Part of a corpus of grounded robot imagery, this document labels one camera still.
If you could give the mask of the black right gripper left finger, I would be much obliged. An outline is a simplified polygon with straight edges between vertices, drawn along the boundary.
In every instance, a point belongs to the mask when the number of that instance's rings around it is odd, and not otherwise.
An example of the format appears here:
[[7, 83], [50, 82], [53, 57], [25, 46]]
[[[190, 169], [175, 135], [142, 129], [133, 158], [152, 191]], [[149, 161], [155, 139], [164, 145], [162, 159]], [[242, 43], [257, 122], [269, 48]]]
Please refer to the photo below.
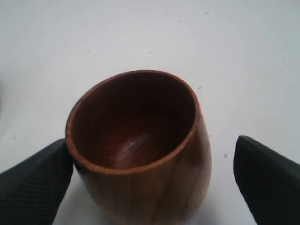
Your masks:
[[73, 174], [64, 139], [58, 139], [0, 174], [2, 225], [51, 225]]

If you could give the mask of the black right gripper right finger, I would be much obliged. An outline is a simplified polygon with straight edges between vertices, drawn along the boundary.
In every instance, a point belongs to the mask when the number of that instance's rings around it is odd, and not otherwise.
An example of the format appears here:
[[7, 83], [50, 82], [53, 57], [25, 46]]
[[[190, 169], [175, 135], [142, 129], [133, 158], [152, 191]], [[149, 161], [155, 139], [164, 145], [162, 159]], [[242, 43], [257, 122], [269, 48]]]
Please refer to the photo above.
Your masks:
[[258, 225], [300, 223], [300, 166], [251, 137], [236, 142], [233, 173]]

